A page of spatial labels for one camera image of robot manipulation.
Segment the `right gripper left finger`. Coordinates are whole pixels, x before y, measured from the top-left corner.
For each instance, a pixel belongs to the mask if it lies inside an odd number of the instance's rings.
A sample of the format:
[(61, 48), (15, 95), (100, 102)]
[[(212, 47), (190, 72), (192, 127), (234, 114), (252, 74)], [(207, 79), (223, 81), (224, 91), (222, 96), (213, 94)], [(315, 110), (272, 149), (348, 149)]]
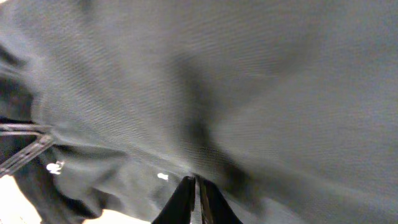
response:
[(185, 176), (152, 224), (190, 224), (195, 209), (194, 177)]

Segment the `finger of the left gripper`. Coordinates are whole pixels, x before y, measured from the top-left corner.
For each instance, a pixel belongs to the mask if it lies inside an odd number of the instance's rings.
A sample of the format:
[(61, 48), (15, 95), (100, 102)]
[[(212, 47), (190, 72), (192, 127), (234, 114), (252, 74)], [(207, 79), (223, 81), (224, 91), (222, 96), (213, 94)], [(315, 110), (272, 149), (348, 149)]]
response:
[(1, 124), (1, 136), (35, 136), (35, 141), (1, 163), (1, 177), (12, 175), (54, 145), (51, 127), (39, 124)]

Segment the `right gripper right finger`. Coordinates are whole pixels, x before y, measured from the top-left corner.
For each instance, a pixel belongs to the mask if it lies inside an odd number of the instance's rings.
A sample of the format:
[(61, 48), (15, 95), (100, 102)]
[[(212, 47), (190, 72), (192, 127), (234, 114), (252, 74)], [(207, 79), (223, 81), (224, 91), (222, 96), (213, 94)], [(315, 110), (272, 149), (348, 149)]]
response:
[(198, 176), (202, 224), (243, 224), (235, 215), (219, 188)]

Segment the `black t-shirt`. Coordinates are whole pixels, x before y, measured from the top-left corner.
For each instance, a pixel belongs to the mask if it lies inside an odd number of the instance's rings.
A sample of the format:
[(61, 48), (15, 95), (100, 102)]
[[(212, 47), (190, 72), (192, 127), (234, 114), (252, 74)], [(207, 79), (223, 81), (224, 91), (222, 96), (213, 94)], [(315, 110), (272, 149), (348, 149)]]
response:
[(187, 175), (244, 223), (397, 222), (397, 2), (6, 1), (1, 121), (43, 223), (152, 221)]

